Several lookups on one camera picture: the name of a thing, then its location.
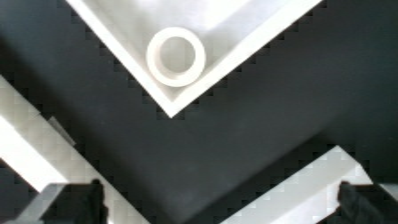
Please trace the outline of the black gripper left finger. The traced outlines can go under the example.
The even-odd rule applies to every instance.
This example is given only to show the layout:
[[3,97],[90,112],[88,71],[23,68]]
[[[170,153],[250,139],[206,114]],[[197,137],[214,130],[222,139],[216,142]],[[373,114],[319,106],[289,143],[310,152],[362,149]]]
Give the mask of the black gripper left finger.
[[53,183],[37,194],[17,224],[106,224],[104,187],[97,179],[88,183]]

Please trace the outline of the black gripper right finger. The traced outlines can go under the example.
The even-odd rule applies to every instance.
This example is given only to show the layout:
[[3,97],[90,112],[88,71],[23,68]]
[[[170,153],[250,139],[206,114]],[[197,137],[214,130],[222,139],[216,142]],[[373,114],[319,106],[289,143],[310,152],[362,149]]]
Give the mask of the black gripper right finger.
[[398,224],[398,184],[339,184],[330,224]]

